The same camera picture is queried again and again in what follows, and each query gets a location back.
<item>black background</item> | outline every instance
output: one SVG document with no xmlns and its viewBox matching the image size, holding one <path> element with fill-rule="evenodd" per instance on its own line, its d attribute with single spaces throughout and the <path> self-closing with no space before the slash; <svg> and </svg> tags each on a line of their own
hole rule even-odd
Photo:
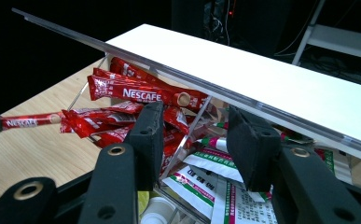
<svg viewBox="0 0 361 224">
<path fill-rule="evenodd" d="M 170 14 L 158 7 L 163 2 L 0 1 L 0 114 L 104 57 L 97 49 L 26 21 L 13 7 L 106 41 L 144 22 L 168 28 Z M 146 7 L 155 7 L 157 14 L 141 10 Z"/>
<path fill-rule="evenodd" d="M 297 8 L 278 46 L 283 49 L 294 41 L 285 53 L 297 48 L 302 37 L 297 34 L 314 1 L 294 1 Z M 142 23 L 171 29 L 171 6 L 170 0 L 0 1 L 0 114 L 104 57 L 97 49 L 26 21 L 13 7 L 106 41 Z M 361 0 L 327 0 L 319 23 L 361 32 Z"/>
</svg>

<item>green and white packet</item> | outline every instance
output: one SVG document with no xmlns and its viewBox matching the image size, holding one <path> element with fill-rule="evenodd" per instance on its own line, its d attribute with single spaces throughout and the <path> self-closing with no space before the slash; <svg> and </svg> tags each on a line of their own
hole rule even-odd
<svg viewBox="0 0 361 224">
<path fill-rule="evenodd" d="M 204 147 L 188 155 L 183 162 L 243 183 L 232 157 L 223 151 Z"/>
<path fill-rule="evenodd" d="M 162 182 L 206 217 L 212 217 L 217 175 L 200 176 L 187 165 Z"/>
<path fill-rule="evenodd" d="M 212 224 L 277 224 L 271 201 L 255 203 L 245 189 L 219 176 Z"/>
<path fill-rule="evenodd" d="M 320 142 L 314 144 L 314 150 L 337 179 L 353 184 L 349 155 L 340 154 L 336 148 L 328 147 Z"/>
<path fill-rule="evenodd" d="M 212 175 L 212 174 L 217 175 L 217 174 L 213 173 L 212 171 L 208 171 L 206 169 L 198 168 L 198 167 L 196 167 L 194 165 L 189 165 L 189 166 L 191 167 L 191 169 L 197 175 L 206 176 L 206 178 L 208 178 L 208 176 Z M 233 179 L 229 179 L 229 178 L 227 178 L 227 180 L 231 184 L 235 185 L 237 188 L 246 189 L 246 186 L 242 182 L 239 182 L 239 181 L 236 181 L 236 180 L 233 180 Z M 271 198 L 271 191 L 270 192 L 252 192 L 252 191 L 248 190 L 247 193 L 253 199 L 253 201 L 256 202 L 256 203 L 265 203 Z"/>
</svg>

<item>white packet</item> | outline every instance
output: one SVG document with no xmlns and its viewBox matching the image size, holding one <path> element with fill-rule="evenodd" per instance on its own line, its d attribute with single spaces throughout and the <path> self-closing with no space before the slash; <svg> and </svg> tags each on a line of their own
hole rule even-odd
<svg viewBox="0 0 361 224">
<path fill-rule="evenodd" d="M 244 183 L 241 183 L 239 181 L 235 181 L 232 179 L 228 179 L 228 181 L 231 184 L 235 185 L 235 187 L 246 190 L 246 186 Z M 249 196 L 253 199 L 253 201 L 255 203 L 265 203 L 271 199 L 272 189 L 273 189 L 273 186 L 271 186 L 271 190 L 269 192 L 253 192 L 253 191 L 248 190 L 247 193 L 249 194 Z"/>
<path fill-rule="evenodd" d="M 209 219 L 215 203 L 217 175 L 199 176 L 188 165 L 162 182 Z"/>
<path fill-rule="evenodd" d="M 204 147 L 188 155 L 183 162 L 243 183 L 229 153 Z"/>
<path fill-rule="evenodd" d="M 219 176 L 212 224 L 277 224 L 271 201 L 255 203 L 244 189 Z"/>
</svg>

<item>white shelf panel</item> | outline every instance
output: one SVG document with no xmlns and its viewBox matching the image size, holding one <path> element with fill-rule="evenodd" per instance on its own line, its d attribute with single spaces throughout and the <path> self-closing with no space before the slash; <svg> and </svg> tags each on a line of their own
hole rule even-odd
<svg viewBox="0 0 361 224">
<path fill-rule="evenodd" d="M 361 34 L 316 24 L 308 44 L 361 57 Z"/>
<path fill-rule="evenodd" d="M 361 158 L 361 85 L 147 24 L 107 43 L 174 81 Z"/>
</svg>

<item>nescafe coffee stick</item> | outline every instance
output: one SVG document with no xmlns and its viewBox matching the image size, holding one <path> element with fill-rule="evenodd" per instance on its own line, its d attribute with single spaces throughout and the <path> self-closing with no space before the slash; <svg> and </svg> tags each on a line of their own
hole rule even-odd
<svg viewBox="0 0 361 224">
<path fill-rule="evenodd" d="M 61 123 L 62 112 L 2 117 L 3 130 L 33 128 L 41 125 Z"/>
<path fill-rule="evenodd" d="M 198 110 L 201 109 L 208 96 L 201 91 L 170 85 L 158 77 L 148 73 L 144 69 L 134 64 L 128 63 L 118 57 L 112 58 L 110 72 L 121 74 L 125 77 L 136 77 L 150 83 L 157 83 L 158 85 L 166 86 L 170 90 L 176 90 L 176 92 L 186 92 L 190 96 L 189 105 L 187 105 L 186 108 L 194 112 L 198 112 Z"/>
<path fill-rule="evenodd" d="M 115 59 L 116 59 L 115 64 L 117 64 L 118 62 L 124 63 L 121 59 L 118 58 Z M 130 64 L 127 64 L 126 67 L 127 69 L 133 69 L 132 70 L 133 76 L 129 76 L 129 75 L 126 76 L 126 75 L 122 75 L 121 73 L 119 74 L 115 73 L 115 72 L 121 72 L 120 69 L 114 69 L 115 72 L 110 72 L 101 68 L 93 68 L 93 74 L 97 77 L 107 77 L 107 78 L 115 79 L 117 82 L 120 81 L 126 81 L 127 83 L 135 82 L 135 85 L 149 85 L 149 86 L 165 89 L 167 91 L 171 91 L 174 94 L 173 101 L 176 101 L 177 105 L 186 107 L 187 109 L 194 112 L 201 109 L 202 105 L 204 104 L 207 98 L 207 94 L 201 91 L 170 85 L 160 80 L 159 78 L 154 77 L 151 74 L 148 74 L 144 70 L 132 66 Z"/>
<path fill-rule="evenodd" d="M 118 81 L 116 78 L 88 76 L 90 99 L 98 100 L 102 97 L 119 98 L 139 103 L 153 103 L 162 101 L 165 105 L 185 106 L 189 104 L 189 95 L 186 92 L 173 93 L 167 89 L 143 83 L 143 85 Z"/>
</svg>

